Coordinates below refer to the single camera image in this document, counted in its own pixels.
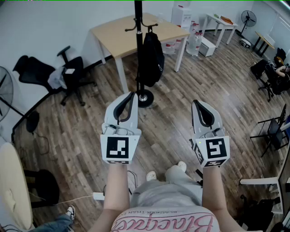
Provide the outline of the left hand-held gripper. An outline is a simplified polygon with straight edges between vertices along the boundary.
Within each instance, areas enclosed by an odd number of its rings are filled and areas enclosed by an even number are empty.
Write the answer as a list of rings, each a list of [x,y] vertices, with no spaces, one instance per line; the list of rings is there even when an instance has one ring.
[[[128,103],[127,116],[120,119]],[[115,99],[106,109],[100,135],[103,161],[108,164],[132,163],[141,137],[141,130],[137,125],[138,95],[135,92],[128,92]]]

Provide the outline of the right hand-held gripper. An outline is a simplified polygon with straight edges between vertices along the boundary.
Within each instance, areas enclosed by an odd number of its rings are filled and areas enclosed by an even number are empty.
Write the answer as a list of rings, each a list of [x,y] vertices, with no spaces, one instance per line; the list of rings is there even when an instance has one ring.
[[[193,100],[192,125],[195,134],[189,141],[202,168],[219,167],[229,160],[229,136],[225,135],[217,110],[203,101]]]

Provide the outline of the black backpack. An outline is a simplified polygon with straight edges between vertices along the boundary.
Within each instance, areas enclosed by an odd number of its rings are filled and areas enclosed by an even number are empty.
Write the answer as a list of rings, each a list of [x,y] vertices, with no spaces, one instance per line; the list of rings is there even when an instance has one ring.
[[[141,65],[138,67],[136,80],[145,86],[152,87],[158,82],[164,70],[164,54],[157,34],[149,31],[141,47]]]

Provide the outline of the black coat rack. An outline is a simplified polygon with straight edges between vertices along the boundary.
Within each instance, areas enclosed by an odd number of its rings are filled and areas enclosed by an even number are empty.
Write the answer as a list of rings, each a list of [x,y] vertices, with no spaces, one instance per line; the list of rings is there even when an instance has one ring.
[[[151,25],[145,25],[143,23],[142,19],[142,1],[141,0],[135,0],[135,26],[132,29],[125,29],[126,32],[133,31],[136,29],[136,42],[137,42],[137,56],[138,56],[138,71],[137,71],[137,77],[136,77],[136,94],[138,95],[138,107],[140,108],[147,108],[150,105],[152,105],[154,101],[154,95],[151,91],[146,90],[143,83],[140,82],[140,71],[141,71],[141,65],[142,65],[142,46],[143,46],[143,35],[141,26],[147,27],[149,29],[152,29],[154,26],[158,26],[158,23],[151,24]]]

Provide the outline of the person's right forearm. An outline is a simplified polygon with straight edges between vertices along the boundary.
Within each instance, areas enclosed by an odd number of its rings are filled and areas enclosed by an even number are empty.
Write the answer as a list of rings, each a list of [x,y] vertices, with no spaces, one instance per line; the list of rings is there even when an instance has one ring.
[[[221,172],[217,166],[203,169],[202,206],[215,215],[221,232],[244,231],[227,210]]]

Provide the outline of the person's left forearm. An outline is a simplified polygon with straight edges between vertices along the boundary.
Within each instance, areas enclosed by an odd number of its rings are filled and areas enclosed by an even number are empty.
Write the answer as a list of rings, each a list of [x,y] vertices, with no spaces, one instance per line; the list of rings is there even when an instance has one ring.
[[[127,166],[109,165],[103,211],[88,232],[110,232],[116,218],[130,207]]]

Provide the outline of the black office chair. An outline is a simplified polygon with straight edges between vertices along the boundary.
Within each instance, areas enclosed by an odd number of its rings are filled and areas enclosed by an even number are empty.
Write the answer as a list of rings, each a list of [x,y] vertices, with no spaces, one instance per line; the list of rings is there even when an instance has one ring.
[[[56,69],[39,61],[35,57],[28,57],[27,55],[23,55],[19,58],[13,70],[19,74],[19,81],[22,83],[41,85],[45,87],[51,94],[55,94],[59,91],[65,92],[65,96],[60,102],[61,105],[65,106],[66,100],[74,93],[80,105],[85,106],[85,102],[82,99],[79,88],[90,84],[96,86],[97,84],[94,81],[82,81],[82,79],[85,77],[83,59],[82,57],[78,56],[72,60],[68,60],[66,51],[69,49],[70,46],[67,46],[57,54],[58,57],[61,56],[64,60],[64,65],[61,67],[65,67],[66,69],[75,69],[73,74],[64,73],[63,75],[67,89],[52,89],[47,80],[49,75]]]

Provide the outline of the black swivel chair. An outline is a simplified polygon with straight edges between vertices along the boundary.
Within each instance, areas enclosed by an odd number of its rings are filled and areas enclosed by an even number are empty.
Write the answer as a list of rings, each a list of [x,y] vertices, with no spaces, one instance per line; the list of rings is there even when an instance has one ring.
[[[260,80],[263,84],[263,86],[259,87],[258,90],[266,89],[268,93],[268,102],[270,102],[271,98],[274,96],[271,87],[274,86],[274,78],[276,77],[276,73],[272,63],[262,59],[258,63],[250,67],[250,69],[256,79]],[[263,72],[265,72],[267,76],[266,82],[262,80]]]

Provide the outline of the white box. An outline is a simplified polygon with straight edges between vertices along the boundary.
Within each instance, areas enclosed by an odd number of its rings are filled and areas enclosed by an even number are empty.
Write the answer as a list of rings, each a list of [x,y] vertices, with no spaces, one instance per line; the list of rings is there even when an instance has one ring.
[[[212,56],[216,46],[209,40],[207,40],[205,37],[201,37],[201,39],[202,42],[199,48],[199,53],[201,53],[205,57]]]

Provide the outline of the light wooden table white legs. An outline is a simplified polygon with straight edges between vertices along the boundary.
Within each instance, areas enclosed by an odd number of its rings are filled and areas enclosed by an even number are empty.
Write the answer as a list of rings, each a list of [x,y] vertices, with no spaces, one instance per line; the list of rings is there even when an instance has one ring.
[[[92,34],[96,38],[96,44],[99,49],[102,63],[106,63],[104,52],[102,49],[103,47],[106,48],[108,52],[113,56],[119,74],[122,90],[124,93],[127,93],[129,90],[126,82],[122,58],[137,51],[136,32],[125,31],[125,29],[127,28],[134,27],[135,22],[133,19],[134,16],[131,15],[101,24],[91,29]],[[174,68],[174,70],[178,72],[189,32],[166,20],[163,20],[163,22],[158,24],[158,26],[154,26],[153,32],[157,34],[158,39],[161,43],[181,39],[181,45],[179,46],[179,51]]]

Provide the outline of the person's grey trousers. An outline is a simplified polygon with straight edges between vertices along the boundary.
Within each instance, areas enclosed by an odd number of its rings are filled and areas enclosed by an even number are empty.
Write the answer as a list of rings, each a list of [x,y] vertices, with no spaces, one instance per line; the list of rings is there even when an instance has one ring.
[[[202,205],[202,187],[177,165],[165,172],[165,181],[146,181],[132,194],[130,207],[176,208]]]

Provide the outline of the white desk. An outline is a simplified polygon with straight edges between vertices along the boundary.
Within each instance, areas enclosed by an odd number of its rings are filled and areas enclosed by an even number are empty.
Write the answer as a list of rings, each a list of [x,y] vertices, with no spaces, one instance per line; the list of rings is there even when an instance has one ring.
[[[290,142],[278,176],[260,179],[241,179],[240,184],[275,185],[279,194],[280,209],[274,206],[272,212],[274,214],[282,214],[283,216],[286,215],[290,209]]]

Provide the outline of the white water dispenser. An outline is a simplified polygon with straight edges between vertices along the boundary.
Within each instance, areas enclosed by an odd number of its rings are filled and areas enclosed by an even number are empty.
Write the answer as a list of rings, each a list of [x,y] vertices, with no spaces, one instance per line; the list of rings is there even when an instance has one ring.
[[[177,5],[173,7],[171,23],[181,28],[189,28],[191,25],[192,11],[190,8]]]

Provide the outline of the person's pink print shirt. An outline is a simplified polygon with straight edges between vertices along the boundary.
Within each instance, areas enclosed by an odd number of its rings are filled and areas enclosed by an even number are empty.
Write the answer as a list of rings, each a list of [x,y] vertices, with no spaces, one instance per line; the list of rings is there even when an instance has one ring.
[[[220,232],[215,215],[201,206],[137,207],[121,213],[111,232]]]

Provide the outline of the large black floor fan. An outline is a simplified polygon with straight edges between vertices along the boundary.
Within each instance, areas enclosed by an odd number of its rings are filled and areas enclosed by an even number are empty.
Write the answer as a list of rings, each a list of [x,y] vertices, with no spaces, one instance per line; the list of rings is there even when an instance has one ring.
[[[34,134],[39,124],[39,113],[32,111],[25,115],[12,105],[14,97],[14,85],[9,71],[0,66],[0,122],[7,116],[10,110],[13,110],[26,120],[26,130]]]

